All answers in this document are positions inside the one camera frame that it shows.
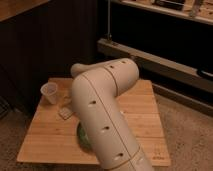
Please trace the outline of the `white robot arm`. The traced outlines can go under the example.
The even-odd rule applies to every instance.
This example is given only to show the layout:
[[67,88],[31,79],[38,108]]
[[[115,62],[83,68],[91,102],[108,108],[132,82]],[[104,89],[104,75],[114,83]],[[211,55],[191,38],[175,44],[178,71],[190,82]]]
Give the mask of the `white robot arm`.
[[100,166],[105,171],[154,171],[116,101],[138,81],[136,63],[128,58],[92,65],[77,63],[71,67],[71,75],[72,110]]

